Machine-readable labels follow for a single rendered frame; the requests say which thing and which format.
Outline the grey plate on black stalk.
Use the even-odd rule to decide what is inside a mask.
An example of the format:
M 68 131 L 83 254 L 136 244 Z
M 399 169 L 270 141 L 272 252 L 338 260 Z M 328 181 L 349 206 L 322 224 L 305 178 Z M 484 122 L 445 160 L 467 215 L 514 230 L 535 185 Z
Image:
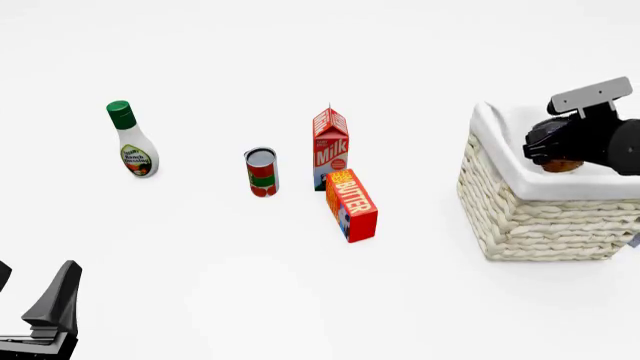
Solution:
M 558 116 L 576 112 L 581 119 L 594 113 L 616 113 L 614 101 L 632 92 L 628 77 L 618 77 L 553 95 L 547 105 L 547 113 Z

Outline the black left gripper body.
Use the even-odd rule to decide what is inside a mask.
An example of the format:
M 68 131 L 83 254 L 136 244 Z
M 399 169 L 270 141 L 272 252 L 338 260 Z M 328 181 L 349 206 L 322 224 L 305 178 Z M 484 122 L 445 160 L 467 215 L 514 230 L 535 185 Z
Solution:
M 77 342 L 75 334 L 51 327 L 0 335 L 0 360 L 70 360 Z

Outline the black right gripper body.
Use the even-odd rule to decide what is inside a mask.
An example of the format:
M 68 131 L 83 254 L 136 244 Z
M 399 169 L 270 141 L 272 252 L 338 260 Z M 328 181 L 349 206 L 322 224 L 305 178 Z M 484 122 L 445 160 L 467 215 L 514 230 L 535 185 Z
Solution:
M 559 150 L 560 131 L 569 124 L 568 116 L 554 117 L 539 122 L 525 136 L 525 158 L 538 166 L 582 166 L 584 161 L 567 158 Z

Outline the brown alphabet soup can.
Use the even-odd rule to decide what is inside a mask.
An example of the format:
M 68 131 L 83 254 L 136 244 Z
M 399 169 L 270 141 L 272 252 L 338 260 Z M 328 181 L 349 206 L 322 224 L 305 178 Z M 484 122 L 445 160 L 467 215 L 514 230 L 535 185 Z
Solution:
M 583 161 L 569 161 L 566 159 L 554 159 L 541 164 L 542 169 L 548 173 L 565 173 L 576 170 L 584 164 Z

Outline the red tomato sauce can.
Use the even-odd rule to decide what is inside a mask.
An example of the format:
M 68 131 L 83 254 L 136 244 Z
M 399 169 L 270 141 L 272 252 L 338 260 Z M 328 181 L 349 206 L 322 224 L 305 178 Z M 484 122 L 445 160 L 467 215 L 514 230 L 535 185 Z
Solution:
M 277 157 L 269 147 L 256 147 L 244 154 L 249 184 L 257 197 L 271 197 L 278 191 Z

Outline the woven basket with white liner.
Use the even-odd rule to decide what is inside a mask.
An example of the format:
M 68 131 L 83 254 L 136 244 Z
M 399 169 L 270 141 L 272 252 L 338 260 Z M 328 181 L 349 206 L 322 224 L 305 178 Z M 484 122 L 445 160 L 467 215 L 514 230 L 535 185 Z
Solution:
M 476 104 L 457 194 L 488 260 L 605 260 L 640 242 L 640 176 L 584 164 L 549 173 L 523 157 L 537 107 Z

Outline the ranch dressing bottle green cap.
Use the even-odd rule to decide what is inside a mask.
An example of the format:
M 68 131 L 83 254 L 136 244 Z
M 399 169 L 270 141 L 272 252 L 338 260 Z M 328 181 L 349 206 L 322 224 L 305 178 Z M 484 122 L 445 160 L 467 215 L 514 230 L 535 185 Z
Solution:
M 139 128 L 130 104 L 127 101 L 113 101 L 106 110 L 117 129 L 120 158 L 125 167 L 139 178 L 153 176 L 159 168 L 159 155 Z

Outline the red white milk carton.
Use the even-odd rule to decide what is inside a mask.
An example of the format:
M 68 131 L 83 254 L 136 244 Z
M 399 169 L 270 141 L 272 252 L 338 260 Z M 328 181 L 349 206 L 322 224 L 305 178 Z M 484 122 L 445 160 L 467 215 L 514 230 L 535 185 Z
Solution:
M 314 190 L 325 191 L 329 173 L 347 168 L 349 133 L 346 119 L 328 107 L 313 119 Z

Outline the red butter box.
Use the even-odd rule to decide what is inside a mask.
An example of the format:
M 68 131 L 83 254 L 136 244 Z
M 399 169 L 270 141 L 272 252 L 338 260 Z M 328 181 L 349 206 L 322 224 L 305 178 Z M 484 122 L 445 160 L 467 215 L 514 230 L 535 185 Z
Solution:
M 326 200 L 349 243 L 375 236 L 378 209 L 353 170 L 328 174 Z

